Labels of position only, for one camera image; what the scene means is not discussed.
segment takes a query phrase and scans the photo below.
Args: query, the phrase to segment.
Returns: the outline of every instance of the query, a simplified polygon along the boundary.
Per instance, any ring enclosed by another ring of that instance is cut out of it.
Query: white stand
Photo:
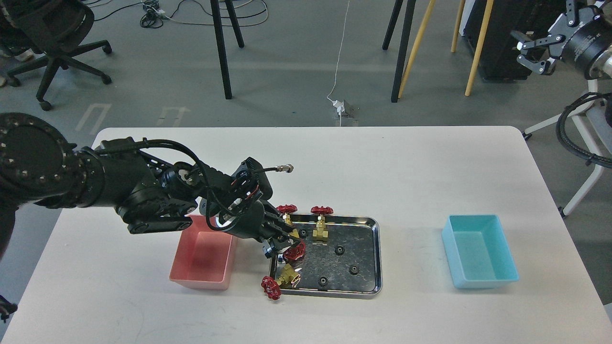
[[[589,85],[588,92],[597,92],[598,90],[597,80],[589,80],[588,85]],[[595,110],[595,108],[593,108],[593,103],[594,103],[594,100],[580,105],[576,110],[572,111],[569,114],[568,118],[572,118],[588,150],[597,155],[602,155],[601,150],[599,149],[597,143],[595,142],[595,139],[593,139],[593,136],[591,135],[591,133],[589,133],[589,130],[586,128],[586,124],[584,123],[583,117],[576,116],[577,114]],[[557,123],[557,121],[559,120],[559,117],[561,117],[561,114],[558,114],[555,117],[549,118],[545,121],[542,121],[536,125],[532,125],[531,127],[525,129],[525,131],[523,132],[523,136],[525,137],[525,140],[528,140],[531,137],[532,132],[535,132],[536,130],[540,130],[544,127],[548,127],[551,124]],[[600,165],[595,165],[595,169],[593,170],[593,173],[591,173],[591,175],[587,178],[586,182],[584,182],[584,184],[580,187],[580,189],[578,189],[577,193],[572,197],[572,199],[567,203],[567,205],[565,207],[559,207],[559,213],[561,214],[563,218],[571,214],[571,212],[576,208],[578,203],[580,203],[580,201],[584,198],[584,196],[586,196],[586,194],[593,188],[595,183],[602,176],[603,169],[604,167]]]

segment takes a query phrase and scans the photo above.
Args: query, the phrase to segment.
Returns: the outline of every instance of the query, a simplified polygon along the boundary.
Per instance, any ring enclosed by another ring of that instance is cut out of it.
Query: wooden leg
[[[482,46],[485,44],[485,36],[487,35],[487,27],[489,26],[489,19],[491,18],[492,10],[493,0],[487,0],[485,15],[482,17],[482,25],[480,26],[480,34],[478,35],[476,52],[474,53],[474,60],[472,61],[472,70],[469,72],[468,87],[465,89],[466,97],[469,97],[469,95],[472,94],[472,87],[474,86],[474,79],[476,78],[476,70],[478,69],[478,62],[480,61]]]
[[[463,8],[465,0],[459,2],[459,10],[457,11],[457,20],[455,21],[455,31],[453,33],[453,44],[450,46],[450,52],[454,53],[457,49],[457,39],[459,38],[459,25],[461,25],[461,17],[463,16]]]
[[[398,95],[398,98],[401,98],[401,95],[404,94],[404,87],[406,87],[408,75],[410,74],[410,70],[412,69],[412,64],[414,63],[414,59],[417,56],[417,52],[419,51],[420,43],[423,39],[423,34],[425,33],[425,29],[427,28],[429,18],[431,17],[431,11],[433,11],[433,6],[435,4],[436,0],[430,0],[429,5],[427,5],[427,10],[425,11],[425,15],[423,16],[423,21],[421,21],[419,32],[417,33],[417,37],[414,39],[414,44],[412,45],[412,50],[410,51],[408,63],[406,64],[406,68],[404,69],[404,75],[401,78],[400,94]]]

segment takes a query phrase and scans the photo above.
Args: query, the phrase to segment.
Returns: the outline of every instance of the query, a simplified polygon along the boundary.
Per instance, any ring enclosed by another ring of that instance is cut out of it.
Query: metal tray
[[[306,254],[293,267],[302,275],[295,288],[281,287],[283,294],[369,299],[383,287],[381,273],[380,239],[378,222],[369,217],[325,216],[329,238],[327,244],[314,243],[312,232],[317,215],[291,214],[291,221],[298,230],[305,229]],[[340,245],[344,252],[336,254]],[[278,277],[284,263],[271,260],[270,276]],[[358,273],[351,273],[356,266]],[[324,277],[326,285],[319,280]]]

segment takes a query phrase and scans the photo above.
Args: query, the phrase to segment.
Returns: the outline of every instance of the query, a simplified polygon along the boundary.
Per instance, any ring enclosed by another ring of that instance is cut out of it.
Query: floor
[[[161,1],[171,13],[178,0]],[[101,50],[79,59],[109,74],[113,83],[69,69],[59,71],[44,112],[34,99],[42,71],[20,77],[20,88],[0,89],[0,111],[19,111],[48,121],[80,146],[92,143],[106,127],[295,127],[339,125],[326,95],[334,85],[346,1],[267,0],[269,19],[243,28],[240,49],[225,30],[233,100],[225,100],[212,26],[166,22],[143,29],[140,6],[121,10],[96,22],[86,42],[108,39],[113,54]],[[427,2],[417,2],[411,42]],[[415,61],[404,96],[390,102],[399,29],[388,51],[381,45],[393,1],[352,1],[331,99],[345,99],[358,108],[342,125],[511,125],[525,129],[558,114],[586,89],[586,82],[567,66],[554,75],[533,75],[516,83],[476,80],[465,97],[472,54],[460,41],[450,53],[456,7],[440,2]],[[97,18],[120,4],[94,8]],[[259,12],[255,0],[237,9],[239,16]],[[208,22],[194,2],[187,1],[174,17]],[[263,15],[244,19],[257,23]],[[13,62],[0,61],[0,71]],[[610,82],[602,83],[610,88]],[[575,135],[568,125],[570,135]],[[572,197],[592,171],[557,142],[554,128],[538,131],[529,147],[558,205]],[[486,168],[487,162],[474,162]],[[602,304],[612,302],[612,174],[596,187],[566,220]],[[6,256],[0,264],[0,291],[18,302],[59,216],[59,211],[24,206]],[[612,307],[608,305],[612,319]],[[0,338],[5,326],[0,326]]]

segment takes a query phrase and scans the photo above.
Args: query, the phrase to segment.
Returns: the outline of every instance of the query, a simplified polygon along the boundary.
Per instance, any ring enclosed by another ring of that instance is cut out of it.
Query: blue bin
[[[518,281],[497,215],[451,215],[442,241],[456,288],[497,288]]]

